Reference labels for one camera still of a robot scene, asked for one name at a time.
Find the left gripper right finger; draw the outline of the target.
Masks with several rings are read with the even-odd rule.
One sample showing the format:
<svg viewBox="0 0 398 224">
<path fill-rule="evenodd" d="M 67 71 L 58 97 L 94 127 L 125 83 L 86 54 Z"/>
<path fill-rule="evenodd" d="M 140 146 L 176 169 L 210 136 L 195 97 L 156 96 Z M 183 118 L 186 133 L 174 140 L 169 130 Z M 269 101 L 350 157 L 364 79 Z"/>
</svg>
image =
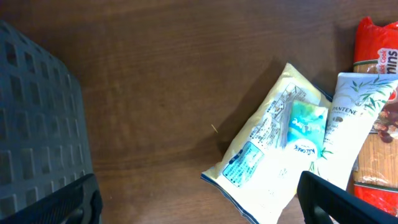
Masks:
<svg viewBox="0 0 398 224">
<path fill-rule="evenodd" d="M 303 171 L 297 196 L 306 224 L 397 223 L 397 218 L 350 195 L 321 177 Z"/>
</svg>

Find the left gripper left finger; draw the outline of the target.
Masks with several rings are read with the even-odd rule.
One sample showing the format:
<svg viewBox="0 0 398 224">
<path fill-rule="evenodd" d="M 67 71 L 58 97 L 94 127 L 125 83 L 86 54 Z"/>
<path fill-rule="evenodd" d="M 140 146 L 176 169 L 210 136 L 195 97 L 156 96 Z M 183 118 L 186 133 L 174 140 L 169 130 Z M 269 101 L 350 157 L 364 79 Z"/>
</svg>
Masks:
<svg viewBox="0 0 398 224">
<path fill-rule="evenodd" d="M 100 224 L 103 201 L 94 174 L 86 174 L 1 220 L 3 224 Z"/>
</svg>

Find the cream snack bag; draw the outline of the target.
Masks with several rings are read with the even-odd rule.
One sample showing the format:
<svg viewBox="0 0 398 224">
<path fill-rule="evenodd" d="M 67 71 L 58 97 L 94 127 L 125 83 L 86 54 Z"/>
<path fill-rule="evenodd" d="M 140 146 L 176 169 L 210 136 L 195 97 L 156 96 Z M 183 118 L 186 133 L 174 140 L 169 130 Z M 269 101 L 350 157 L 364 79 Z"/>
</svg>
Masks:
<svg viewBox="0 0 398 224">
<path fill-rule="evenodd" d="M 302 171 L 310 168 L 318 156 L 314 152 L 304 159 L 282 145 L 294 100 L 331 106 L 320 90 L 286 63 L 222 160 L 201 174 L 201 179 L 220 190 L 249 223 L 277 223 L 296 194 Z"/>
</svg>

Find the white shampoo tube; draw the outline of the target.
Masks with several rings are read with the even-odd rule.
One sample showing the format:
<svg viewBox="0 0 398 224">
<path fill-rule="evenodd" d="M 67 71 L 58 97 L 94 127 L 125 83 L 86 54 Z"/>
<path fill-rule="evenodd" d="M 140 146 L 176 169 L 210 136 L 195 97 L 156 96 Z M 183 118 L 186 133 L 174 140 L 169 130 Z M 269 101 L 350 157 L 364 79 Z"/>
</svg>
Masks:
<svg viewBox="0 0 398 224">
<path fill-rule="evenodd" d="M 357 155 L 396 87 L 397 75 L 338 74 L 316 175 L 346 189 Z"/>
</svg>

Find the orange spaghetti packet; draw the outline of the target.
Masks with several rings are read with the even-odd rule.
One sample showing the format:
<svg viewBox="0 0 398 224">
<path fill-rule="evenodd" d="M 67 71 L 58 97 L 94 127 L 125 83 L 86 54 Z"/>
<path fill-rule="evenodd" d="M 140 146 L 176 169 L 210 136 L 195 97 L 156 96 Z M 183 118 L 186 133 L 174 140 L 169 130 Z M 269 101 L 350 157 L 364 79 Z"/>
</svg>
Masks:
<svg viewBox="0 0 398 224">
<path fill-rule="evenodd" d="M 397 74 L 397 22 L 377 26 L 370 17 L 358 25 L 354 67 L 357 73 Z M 353 167 L 354 194 L 397 216 L 397 88 L 373 124 Z"/>
</svg>

